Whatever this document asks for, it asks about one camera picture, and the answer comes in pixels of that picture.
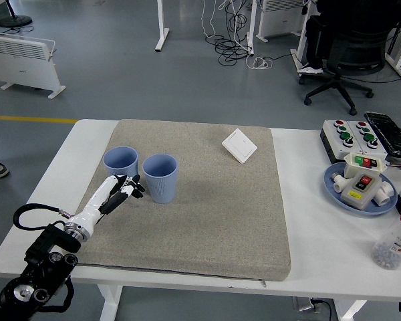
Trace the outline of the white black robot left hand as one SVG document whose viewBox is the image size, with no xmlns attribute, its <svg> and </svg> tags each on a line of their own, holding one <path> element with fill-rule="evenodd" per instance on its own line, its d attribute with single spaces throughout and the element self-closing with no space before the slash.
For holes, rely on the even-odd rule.
<svg viewBox="0 0 401 321">
<path fill-rule="evenodd" d="M 92 195 L 83 210 L 64 225 L 64 231 L 78 241 L 87 241 L 94 233 L 94 225 L 119 207 L 129 196 L 143 198 L 145 188 L 140 175 L 111 175 Z"/>
</svg>

